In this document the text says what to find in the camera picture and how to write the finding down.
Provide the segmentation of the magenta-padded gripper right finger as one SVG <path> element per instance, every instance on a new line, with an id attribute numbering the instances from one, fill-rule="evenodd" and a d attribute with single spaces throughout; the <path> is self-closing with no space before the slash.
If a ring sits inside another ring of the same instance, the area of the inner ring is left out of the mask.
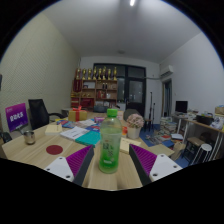
<path id="1" fill-rule="evenodd" d="M 155 155 L 140 146 L 130 144 L 129 154 L 143 186 L 181 170 L 181 167 L 165 154 Z"/>

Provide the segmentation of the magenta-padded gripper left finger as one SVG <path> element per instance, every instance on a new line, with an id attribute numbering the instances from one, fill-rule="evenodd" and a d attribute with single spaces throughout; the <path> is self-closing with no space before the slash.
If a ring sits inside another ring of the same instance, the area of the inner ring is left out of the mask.
<path id="1" fill-rule="evenodd" d="M 93 155 L 94 147 L 89 145 L 68 157 L 56 158 L 45 171 L 81 186 Z"/>

